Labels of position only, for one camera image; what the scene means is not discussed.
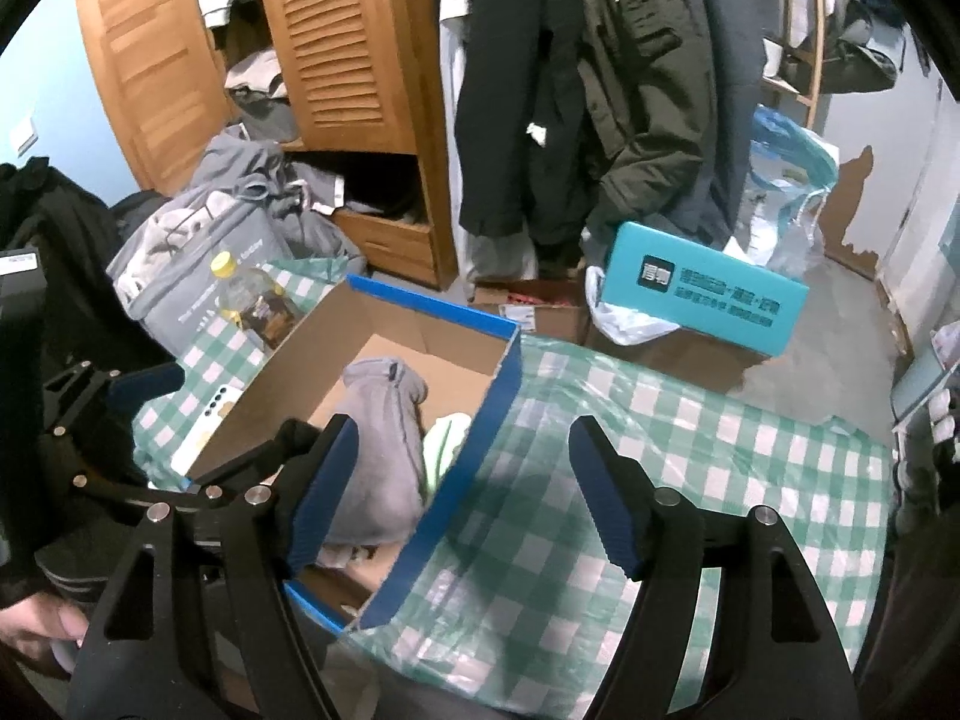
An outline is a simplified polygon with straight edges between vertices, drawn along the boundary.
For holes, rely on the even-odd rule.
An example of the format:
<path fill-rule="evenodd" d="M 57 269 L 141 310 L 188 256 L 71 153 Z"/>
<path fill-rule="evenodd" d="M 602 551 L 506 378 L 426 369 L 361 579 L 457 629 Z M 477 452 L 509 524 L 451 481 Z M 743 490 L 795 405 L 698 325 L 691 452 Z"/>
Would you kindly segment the person left hand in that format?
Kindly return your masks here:
<path fill-rule="evenodd" d="M 41 663 L 53 642 L 81 644 L 88 630 L 86 614 L 60 596 L 37 592 L 0 613 L 2 642 L 28 663 Z"/>

